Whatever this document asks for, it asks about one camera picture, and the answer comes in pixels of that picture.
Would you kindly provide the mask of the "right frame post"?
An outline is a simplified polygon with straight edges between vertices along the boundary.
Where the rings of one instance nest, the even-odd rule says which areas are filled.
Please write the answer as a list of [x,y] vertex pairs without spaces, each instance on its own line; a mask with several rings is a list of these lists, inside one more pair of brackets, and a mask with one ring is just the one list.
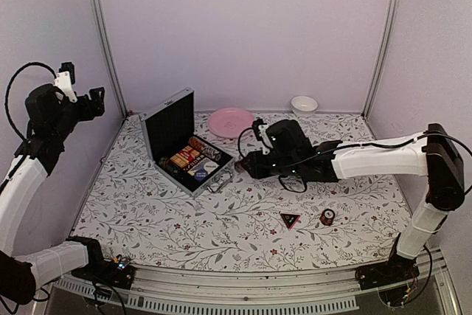
[[372,79],[367,92],[367,97],[362,110],[362,116],[366,121],[369,120],[373,112],[375,98],[377,97],[377,93],[380,88],[381,78],[388,56],[389,45],[395,27],[395,18],[398,13],[399,3],[400,0],[388,0],[387,3],[386,18],[383,26],[381,42],[372,73]]

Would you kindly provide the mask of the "left frame post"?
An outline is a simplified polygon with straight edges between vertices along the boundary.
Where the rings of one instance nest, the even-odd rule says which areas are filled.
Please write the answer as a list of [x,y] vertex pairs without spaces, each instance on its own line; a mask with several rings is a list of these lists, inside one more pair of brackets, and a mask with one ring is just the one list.
[[125,102],[125,97],[122,92],[122,87],[119,82],[116,65],[111,49],[111,44],[108,37],[108,31],[105,23],[105,13],[101,0],[90,0],[91,10],[94,16],[94,22],[97,28],[97,34],[100,42],[100,48],[105,61],[105,68],[111,83],[111,89],[117,103],[119,112],[123,117],[128,115],[128,107]]

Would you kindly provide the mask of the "frame post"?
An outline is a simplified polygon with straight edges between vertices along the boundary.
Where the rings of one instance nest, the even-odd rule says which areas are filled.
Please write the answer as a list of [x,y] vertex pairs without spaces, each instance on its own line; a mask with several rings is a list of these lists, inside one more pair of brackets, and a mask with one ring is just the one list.
[[389,45],[395,27],[395,18],[398,13],[399,3],[400,0],[388,0],[387,3],[386,18],[383,26],[381,42],[372,73],[372,79],[367,92],[367,97],[362,110],[362,116],[366,121],[369,120],[373,112],[375,98],[377,97],[377,93],[380,88],[381,78],[388,56]]
[[125,102],[125,97],[122,92],[122,87],[119,82],[116,65],[111,49],[111,44],[108,37],[108,31],[105,23],[105,13],[101,0],[90,0],[91,10],[94,16],[94,22],[97,28],[97,34],[100,42],[100,48],[105,61],[105,68],[111,83],[111,89],[117,103],[119,112],[123,117],[128,115],[128,107]]

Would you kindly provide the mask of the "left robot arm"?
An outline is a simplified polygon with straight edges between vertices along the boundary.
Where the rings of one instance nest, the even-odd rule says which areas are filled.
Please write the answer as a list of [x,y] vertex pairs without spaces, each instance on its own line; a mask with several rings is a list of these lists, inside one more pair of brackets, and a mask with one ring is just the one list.
[[104,280],[109,264],[90,252],[95,240],[65,241],[29,255],[13,257],[13,244],[33,196],[51,175],[64,142],[79,122],[104,114],[105,89],[76,96],[52,84],[34,89],[25,100],[27,136],[15,152],[1,183],[1,298],[26,305],[41,286],[81,268],[94,281]]

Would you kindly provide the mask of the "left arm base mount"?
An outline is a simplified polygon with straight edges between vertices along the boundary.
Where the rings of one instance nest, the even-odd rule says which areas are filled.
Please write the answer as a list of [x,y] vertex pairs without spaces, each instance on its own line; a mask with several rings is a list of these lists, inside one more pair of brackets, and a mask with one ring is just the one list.
[[106,260],[101,254],[89,254],[88,263],[71,271],[72,276],[90,282],[131,290],[136,269],[127,260]]

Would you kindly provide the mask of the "grey white chip stack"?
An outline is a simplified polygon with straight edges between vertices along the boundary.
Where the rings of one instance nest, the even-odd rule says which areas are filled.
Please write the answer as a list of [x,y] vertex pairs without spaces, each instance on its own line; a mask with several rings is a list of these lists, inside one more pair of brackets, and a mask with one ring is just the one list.
[[208,156],[215,162],[219,162],[221,160],[221,152],[211,145],[206,145],[203,148],[202,152],[204,153],[204,155]]

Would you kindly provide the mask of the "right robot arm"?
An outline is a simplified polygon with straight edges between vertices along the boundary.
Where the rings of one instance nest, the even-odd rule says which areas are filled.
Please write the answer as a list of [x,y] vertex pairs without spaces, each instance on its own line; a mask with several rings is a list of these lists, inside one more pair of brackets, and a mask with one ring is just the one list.
[[456,146],[440,124],[426,131],[370,142],[332,140],[313,145],[295,120],[267,125],[253,123],[251,131],[260,150],[241,156],[236,168],[254,179],[295,176],[308,182],[337,182],[358,176],[427,176],[424,201],[408,226],[399,234],[392,258],[381,267],[381,276],[396,283],[410,269],[427,240],[441,227],[449,212],[458,209],[469,190],[464,183],[464,163]]

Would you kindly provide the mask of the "purple small blind button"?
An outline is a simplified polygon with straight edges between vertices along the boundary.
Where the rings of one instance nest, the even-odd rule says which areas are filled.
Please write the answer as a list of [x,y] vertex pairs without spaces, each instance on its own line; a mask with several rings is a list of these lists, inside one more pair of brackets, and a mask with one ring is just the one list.
[[206,172],[205,170],[198,170],[193,176],[195,180],[203,181],[208,176],[208,172]]

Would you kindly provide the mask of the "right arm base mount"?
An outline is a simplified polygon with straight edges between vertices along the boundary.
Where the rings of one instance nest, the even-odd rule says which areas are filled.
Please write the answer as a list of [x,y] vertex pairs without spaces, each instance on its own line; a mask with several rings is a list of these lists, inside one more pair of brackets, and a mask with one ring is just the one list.
[[355,270],[355,279],[361,290],[413,280],[419,275],[417,258],[408,259],[395,252],[386,261],[359,266]]

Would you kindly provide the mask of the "green chip roll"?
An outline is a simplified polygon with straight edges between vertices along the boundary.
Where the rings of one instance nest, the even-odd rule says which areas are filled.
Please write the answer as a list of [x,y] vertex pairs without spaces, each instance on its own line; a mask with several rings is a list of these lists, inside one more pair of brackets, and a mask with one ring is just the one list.
[[171,176],[179,176],[182,173],[182,169],[175,164],[171,159],[162,157],[159,160],[159,166]]

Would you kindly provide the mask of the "orange short chip stack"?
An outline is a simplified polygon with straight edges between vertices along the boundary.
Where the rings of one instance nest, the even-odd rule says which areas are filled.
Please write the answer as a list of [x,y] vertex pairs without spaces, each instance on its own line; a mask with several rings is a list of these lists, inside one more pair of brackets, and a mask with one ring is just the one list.
[[336,214],[332,209],[325,209],[320,215],[320,222],[324,226],[331,226],[333,224]]

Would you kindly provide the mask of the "aluminium poker case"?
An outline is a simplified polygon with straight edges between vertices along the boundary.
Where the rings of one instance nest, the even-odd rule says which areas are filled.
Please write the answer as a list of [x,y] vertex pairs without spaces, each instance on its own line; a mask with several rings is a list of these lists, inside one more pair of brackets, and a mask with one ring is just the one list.
[[[139,121],[147,154],[154,166],[163,173],[164,177],[191,197],[196,198],[204,191],[219,193],[232,182],[232,165],[235,158],[195,132],[194,91],[191,88],[182,89],[155,108],[141,113]],[[189,145],[188,141],[192,136],[203,140],[206,145],[217,148],[221,152],[221,160],[215,162],[199,151],[201,155],[182,168],[182,173],[179,176],[169,175],[159,166],[160,158],[170,159],[182,148]],[[198,170],[204,170],[205,162],[218,164],[218,169],[211,173],[207,171],[208,176],[203,181],[197,181],[193,175]]]

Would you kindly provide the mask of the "brown tall chip stack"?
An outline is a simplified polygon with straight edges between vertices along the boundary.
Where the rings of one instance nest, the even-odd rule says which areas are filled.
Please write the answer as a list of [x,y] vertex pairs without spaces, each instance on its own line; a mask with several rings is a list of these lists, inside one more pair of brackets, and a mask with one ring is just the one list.
[[238,172],[243,172],[244,171],[244,167],[243,167],[241,161],[235,162],[235,169]]

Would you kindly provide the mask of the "white bowl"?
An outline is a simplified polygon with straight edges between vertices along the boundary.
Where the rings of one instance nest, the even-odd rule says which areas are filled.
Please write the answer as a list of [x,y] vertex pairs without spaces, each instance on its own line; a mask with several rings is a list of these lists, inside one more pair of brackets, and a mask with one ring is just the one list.
[[312,97],[295,96],[291,99],[291,110],[298,117],[309,117],[318,107],[318,103]]

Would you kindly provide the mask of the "pink plate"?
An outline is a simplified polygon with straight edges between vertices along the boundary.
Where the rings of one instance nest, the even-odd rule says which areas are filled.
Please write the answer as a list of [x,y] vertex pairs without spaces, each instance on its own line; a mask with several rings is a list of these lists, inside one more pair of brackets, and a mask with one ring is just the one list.
[[254,115],[243,108],[221,108],[210,114],[207,120],[209,131],[221,138],[235,139],[250,128]]

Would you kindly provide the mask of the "white dealer button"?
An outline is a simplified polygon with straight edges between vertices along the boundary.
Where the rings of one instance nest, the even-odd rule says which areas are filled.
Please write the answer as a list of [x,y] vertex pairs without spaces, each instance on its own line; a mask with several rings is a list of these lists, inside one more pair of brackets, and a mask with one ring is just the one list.
[[211,173],[212,171],[214,170],[217,170],[218,169],[218,164],[214,163],[214,162],[205,162],[204,165],[203,165],[204,169],[206,171],[208,171],[209,173]]

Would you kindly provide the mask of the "Texas Hold'em card box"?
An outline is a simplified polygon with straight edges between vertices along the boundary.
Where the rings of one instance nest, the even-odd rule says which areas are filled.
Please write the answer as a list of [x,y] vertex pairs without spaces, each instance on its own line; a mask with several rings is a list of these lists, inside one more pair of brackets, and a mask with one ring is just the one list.
[[182,148],[178,153],[170,158],[170,161],[180,168],[186,167],[189,163],[195,161],[201,153],[191,146]]

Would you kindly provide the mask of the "red blue chip roll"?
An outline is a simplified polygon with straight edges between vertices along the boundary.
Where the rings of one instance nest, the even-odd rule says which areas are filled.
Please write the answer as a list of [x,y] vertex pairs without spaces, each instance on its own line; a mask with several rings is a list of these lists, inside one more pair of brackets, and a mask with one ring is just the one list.
[[196,136],[192,136],[189,141],[188,141],[188,144],[193,147],[194,149],[200,151],[201,153],[203,153],[206,149],[206,143],[199,139],[198,137]]

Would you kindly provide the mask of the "black triangle card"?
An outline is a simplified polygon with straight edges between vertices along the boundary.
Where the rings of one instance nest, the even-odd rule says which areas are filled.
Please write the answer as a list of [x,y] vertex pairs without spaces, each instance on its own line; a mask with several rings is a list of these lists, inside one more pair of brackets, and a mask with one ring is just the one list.
[[301,215],[291,214],[291,213],[280,213],[280,217],[287,229],[291,230],[295,224],[299,221]]

